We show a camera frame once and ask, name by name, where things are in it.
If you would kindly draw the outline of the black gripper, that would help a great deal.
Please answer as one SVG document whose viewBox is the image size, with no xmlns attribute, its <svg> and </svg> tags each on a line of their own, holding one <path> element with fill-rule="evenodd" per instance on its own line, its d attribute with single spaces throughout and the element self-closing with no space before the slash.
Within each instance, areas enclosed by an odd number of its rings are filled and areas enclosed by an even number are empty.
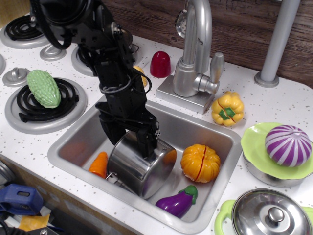
<svg viewBox="0 0 313 235">
<path fill-rule="evenodd" d="M 159 128 L 157 118 L 146 109 L 142 79 L 135 78 L 123 88 L 106 91 L 105 98 L 96 108 L 110 142 L 116 145 L 126 130 L 134 131 L 142 157 L 150 157 L 157 147 Z"/>
</svg>

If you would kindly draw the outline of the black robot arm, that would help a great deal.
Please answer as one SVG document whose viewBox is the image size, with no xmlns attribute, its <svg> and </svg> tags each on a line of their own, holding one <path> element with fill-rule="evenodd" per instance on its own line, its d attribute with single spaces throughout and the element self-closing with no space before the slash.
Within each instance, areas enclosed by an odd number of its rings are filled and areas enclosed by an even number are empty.
<svg viewBox="0 0 313 235">
<path fill-rule="evenodd" d="M 78 45 L 86 64 L 99 79 L 106 101 L 96 104 L 104 132 L 116 144 L 127 131 L 136 134 L 142 157 L 157 147 L 158 123 L 145 107 L 143 74 L 121 27 L 100 0 L 33 0 L 30 14 L 37 28 L 58 49 Z"/>
</svg>

